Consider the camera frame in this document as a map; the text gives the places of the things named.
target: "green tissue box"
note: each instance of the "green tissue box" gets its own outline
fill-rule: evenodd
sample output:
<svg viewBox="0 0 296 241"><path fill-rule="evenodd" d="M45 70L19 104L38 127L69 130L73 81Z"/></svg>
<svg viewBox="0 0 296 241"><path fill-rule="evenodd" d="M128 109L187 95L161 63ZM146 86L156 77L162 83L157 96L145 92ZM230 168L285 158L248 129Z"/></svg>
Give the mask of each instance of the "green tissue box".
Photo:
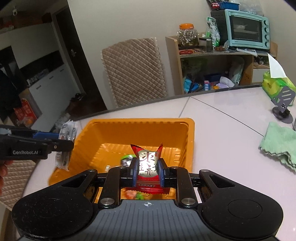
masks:
<svg viewBox="0 0 296 241"><path fill-rule="evenodd" d="M295 85L287 78L271 78L270 71L265 72L263 75L262 88L268 94L270 99L276 97L284 86L288 86L291 90L296 92Z"/></svg>

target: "white tissue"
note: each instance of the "white tissue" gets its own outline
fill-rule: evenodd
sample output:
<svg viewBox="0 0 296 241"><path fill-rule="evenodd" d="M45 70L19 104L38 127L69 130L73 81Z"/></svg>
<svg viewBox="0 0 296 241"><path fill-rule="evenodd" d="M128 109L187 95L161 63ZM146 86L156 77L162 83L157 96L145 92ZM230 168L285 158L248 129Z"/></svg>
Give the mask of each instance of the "white tissue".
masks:
<svg viewBox="0 0 296 241"><path fill-rule="evenodd" d="M254 55L255 57L258 57L258 54L255 49L239 49L239 48L237 48L237 51L243 52L243 53L248 53L248 54Z"/></svg>
<svg viewBox="0 0 296 241"><path fill-rule="evenodd" d="M269 60L271 78L287 78L283 67L270 54L268 54L268 60Z"/></svg>
<svg viewBox="0 0 296 241"><path fill-rule="evenodd" d="M218 84L216 84L216 86L218 86L220 89L229 88L227 85L222 84L222 83L218 83Z"/></svg>
<svg viewBox="0 0 296 241"><path fill-rule="evenodd" d="M234 83L229 78L226 78L226 77L223 77L223 76L221 76L219 82L221 84L227 85L228 87L233 87L234 86Z"/></svg>

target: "white table surface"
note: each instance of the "white table surface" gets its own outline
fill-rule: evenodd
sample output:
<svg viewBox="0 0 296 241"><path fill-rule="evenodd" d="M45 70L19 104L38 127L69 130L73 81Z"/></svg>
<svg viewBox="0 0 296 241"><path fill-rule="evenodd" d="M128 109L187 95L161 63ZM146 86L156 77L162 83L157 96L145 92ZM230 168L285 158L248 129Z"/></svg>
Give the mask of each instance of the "white table surface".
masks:
<svg viewBox="0 0 296 241"><path fill-rule="evenodd" d="M275 199L284 211L276 235L296 240L296 175L280 162L264 156L258 146L274 105L261 88L250 88L168 100L115 111L79 121L78 132L96 118L192 118L195 122L193 172L209 169ZM289 107L296 117L296 107ZM48 186L55 153L41 160L24 196Z"/></svg>

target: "quilted chair cover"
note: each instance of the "quilted chair cover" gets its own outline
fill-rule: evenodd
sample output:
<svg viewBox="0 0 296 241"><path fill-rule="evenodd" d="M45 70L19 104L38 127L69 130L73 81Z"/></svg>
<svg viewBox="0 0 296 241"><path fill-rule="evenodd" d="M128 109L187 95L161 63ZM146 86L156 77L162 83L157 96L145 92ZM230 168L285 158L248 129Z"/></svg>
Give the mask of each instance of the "quilted chair cover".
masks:
<svg viewBox="0 0 296 241"><path fill-rule="evenodd" d="M129 39L102 50L117 107L167 95L156 38Z"/></svg>
<svg viewBox="0 0 296 241"><path fill-rule="evenodd" d="M10 211L22 197L27 181L35 168L33 161L14 161L7 166L8 174L4 177L4 187L0 196L0 203Z"/></svg>

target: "blue storage bin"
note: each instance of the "blue storage bin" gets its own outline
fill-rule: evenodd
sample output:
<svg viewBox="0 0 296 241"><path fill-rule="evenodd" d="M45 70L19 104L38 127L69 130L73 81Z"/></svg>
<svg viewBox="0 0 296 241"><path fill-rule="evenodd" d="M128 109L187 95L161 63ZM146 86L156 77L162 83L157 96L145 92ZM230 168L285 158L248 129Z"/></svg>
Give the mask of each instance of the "blue storage bin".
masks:
<svg viewBox="0 0 296 241"><path fill-rule="evenodd" d="M219 3L221 9L231 9L231 10L239 10L239 4L238 3L232 3L232 2L220 2Z"/></svg>
<svg viewBox="0 0 296 241"><path fill-rule="evenodd" d="M208 75L205 75L205 80L208 80L210 83L211 82L219 83L221 76L222 76L221 74L208 74Z"/></svg>

